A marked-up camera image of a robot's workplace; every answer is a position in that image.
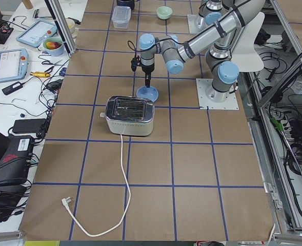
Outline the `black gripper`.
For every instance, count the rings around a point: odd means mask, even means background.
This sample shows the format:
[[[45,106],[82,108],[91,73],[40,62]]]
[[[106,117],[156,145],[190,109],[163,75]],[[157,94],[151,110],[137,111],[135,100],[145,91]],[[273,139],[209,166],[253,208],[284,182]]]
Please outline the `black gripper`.
[[[142,71],[145,73],[145,86],[150,87],[151,82],[151,73],[154,71],[154,64],[151,65],[141,65]]]

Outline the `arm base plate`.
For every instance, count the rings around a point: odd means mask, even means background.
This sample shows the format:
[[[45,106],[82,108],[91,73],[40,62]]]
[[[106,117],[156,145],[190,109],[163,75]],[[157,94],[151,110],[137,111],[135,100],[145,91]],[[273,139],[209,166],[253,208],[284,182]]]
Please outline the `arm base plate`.
[[[207,26],[218,20],[222,14],[220,12],[212,12],[207,14],[205,17],[199,15],[188,14],[188,27],[190,34],[197,34],[204,30]]]
[[[239,110],[234,86],[227,92],[217,92],[212,87],[213,79],[196,79],[199,108],[203,110]]]

